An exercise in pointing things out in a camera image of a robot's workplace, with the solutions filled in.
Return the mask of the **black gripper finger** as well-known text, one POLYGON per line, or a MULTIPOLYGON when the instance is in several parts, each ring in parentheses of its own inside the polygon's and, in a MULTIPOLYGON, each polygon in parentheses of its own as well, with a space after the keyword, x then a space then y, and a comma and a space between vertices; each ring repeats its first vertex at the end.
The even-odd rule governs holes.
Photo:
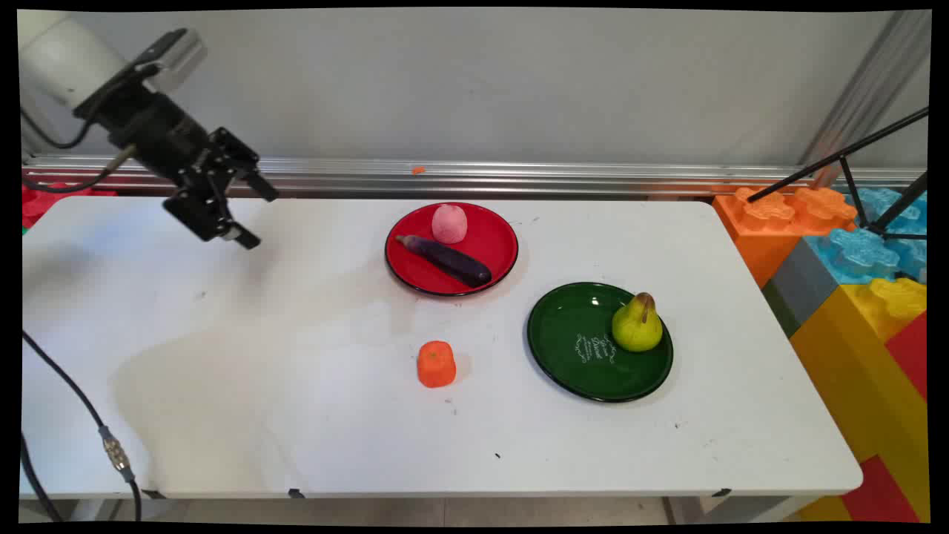
POLYGON ((226 191, 237 180, 258 190, 259 175, 247 169, 203 171, 196 182, 184 185, 163 200, 162 207, 202 241, 234 241, 247 250, 261 243, 260 237, 237 222, 228 208, 226 191))
POLYGON ((206 156, 206 202, 224 203, 228 189, 243 182, 266 202, 278 199, 279 193, 259 169, 259 155, 226 128, 217 128, 208 135, 206 156))

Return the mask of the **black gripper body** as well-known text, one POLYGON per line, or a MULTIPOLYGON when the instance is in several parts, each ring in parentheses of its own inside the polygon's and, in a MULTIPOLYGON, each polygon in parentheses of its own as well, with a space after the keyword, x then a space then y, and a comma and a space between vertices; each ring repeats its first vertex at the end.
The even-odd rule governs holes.
POLYGON ((211 135, 166 94, 149 89, 99 89, 87 98, 87 118, 101 125, 119 154, 98 180, 135 159, 178 189, 214 192, 204 165, 214 152, 211 135))

